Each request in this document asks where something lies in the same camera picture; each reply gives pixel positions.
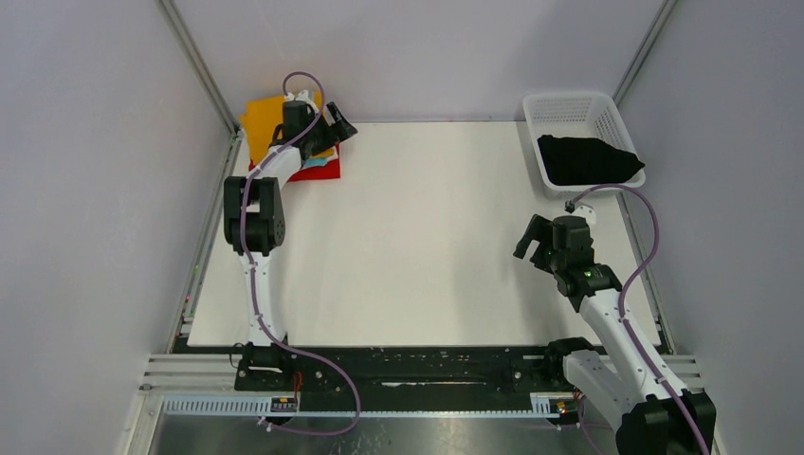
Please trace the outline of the yellow t shirt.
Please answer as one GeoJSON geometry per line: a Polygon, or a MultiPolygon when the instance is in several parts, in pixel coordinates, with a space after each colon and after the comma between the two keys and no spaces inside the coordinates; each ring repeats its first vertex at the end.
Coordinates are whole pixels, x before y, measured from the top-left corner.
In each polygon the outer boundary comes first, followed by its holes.
{"type": "MultiPolygon", "coordinates": [[[[246,130],[247,143],[250,150],[249,169],[253,169],[265,158],[269,143],[273,137],[274,129],[283,119],[283,103],[283,95],[247,102],[246,111],[241,116],[240,120],[246,130]]],[[[331,148],[321,154],[313,156],[313,158],[324,157],[330,159],[329,163],[324,167],[339,165],[339,156],[336,149],[331,148]]]]}

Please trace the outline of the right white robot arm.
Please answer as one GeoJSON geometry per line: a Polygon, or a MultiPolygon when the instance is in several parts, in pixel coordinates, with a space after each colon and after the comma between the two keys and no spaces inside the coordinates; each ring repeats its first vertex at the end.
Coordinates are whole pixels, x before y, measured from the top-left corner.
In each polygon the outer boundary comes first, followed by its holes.
{"type": "Polygon", "coordinates": [[[553,389],[573,387],[606,419],[621,454],[710,454],[717,412],[668,365],[633,319],[626,288],[594,258],[587,221],[573,215],[548,220],[534,215],[514,255],[530,257],[551,275],[559,294],[592,328],[610,359],[584,337],[549,343],[543,375],[553,389]]]}

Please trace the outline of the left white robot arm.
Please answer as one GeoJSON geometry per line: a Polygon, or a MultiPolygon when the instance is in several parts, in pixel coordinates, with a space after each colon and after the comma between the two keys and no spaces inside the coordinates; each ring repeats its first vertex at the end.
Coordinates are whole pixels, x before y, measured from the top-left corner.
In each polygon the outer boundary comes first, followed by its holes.
{"type": "Polygon", "coordinates": [[[275,127],[264,159],[248,174],[230,176],[224,182],[224,235],[245,277],[247,342],[321,359],[320,355],[288,345],[275,285],[271,283],[275,250],[283,245],[287,231],[282,189],[314,155],[337,148],[355,136],[357,129],[332,101],[316,108],[306,100],[286,100],[282,115],[283,121],[275,127]]]}

